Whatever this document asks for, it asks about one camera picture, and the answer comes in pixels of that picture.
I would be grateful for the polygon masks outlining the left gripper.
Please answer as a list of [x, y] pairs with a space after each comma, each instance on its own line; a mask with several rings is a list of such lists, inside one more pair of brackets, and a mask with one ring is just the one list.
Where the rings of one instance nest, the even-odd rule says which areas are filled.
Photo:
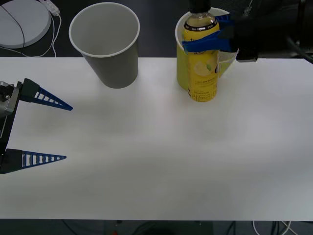
[[[71, 107], [69, 104], [62, 101], [52, 93], [42, 88], [39, 84], [28, 78], [25, 78], [22, 84], [20, 100], [68, 111], [73, 109], [73, 107]], [[0, 103], [0, 173], [6, 174], [65, 160], [67, 157], [62, 155], [52, 155], [17, 149], [6, 149], [13, 127], [18, 103], [18, 98], [10, 98], [8, 101]]]

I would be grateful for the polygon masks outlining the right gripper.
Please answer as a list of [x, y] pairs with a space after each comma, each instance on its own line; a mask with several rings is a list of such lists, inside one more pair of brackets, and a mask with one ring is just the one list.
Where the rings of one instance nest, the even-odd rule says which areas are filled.
[[238, 62], [255, 62], [258, 46], [254, 20], [249, 16], [235, 17], [231, 14], [215, 16], [220, 30], [198, 40], [183, 41], [185, 52], [219, 50], [237, 53]]

